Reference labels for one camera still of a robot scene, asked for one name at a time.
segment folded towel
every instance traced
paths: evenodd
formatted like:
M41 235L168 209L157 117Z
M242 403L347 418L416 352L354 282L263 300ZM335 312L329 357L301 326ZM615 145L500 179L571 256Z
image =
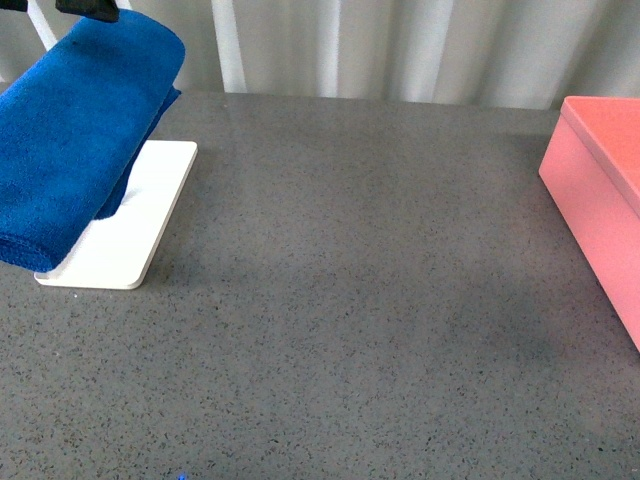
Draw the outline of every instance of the folded towel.
M177 98L167 28L128 10L81 19L0 95L0 260L52 270L115 212L142 144Z

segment black clamp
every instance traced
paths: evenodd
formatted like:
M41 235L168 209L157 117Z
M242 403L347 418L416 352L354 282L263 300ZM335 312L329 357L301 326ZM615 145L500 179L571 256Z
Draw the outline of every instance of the black clamp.
M0 9L26 12L28 0L0 0ZM56 0L56 8L62 13L80 15L101 22L114 23L120 18L115 0Z

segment small blue object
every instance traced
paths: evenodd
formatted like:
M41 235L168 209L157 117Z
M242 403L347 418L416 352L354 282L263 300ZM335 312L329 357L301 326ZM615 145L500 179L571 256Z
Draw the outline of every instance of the small blue object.
M184 45L128 10L83 18L0 95L0 260L62 262L115 213L144 141L179 92Z

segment curtain fold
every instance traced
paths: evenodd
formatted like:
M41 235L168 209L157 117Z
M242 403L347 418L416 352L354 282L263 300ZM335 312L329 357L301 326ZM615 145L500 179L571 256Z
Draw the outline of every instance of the curtain fold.
M77 20L53 0L0 11L0 81ZM640 96L640 2L628 0L119 0L183 39L177 86L557 108Z

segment pink box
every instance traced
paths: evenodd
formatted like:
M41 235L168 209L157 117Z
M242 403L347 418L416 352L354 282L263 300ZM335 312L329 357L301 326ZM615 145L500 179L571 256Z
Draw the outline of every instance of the pink box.
M567 97L540 176L640 350L640 99Z

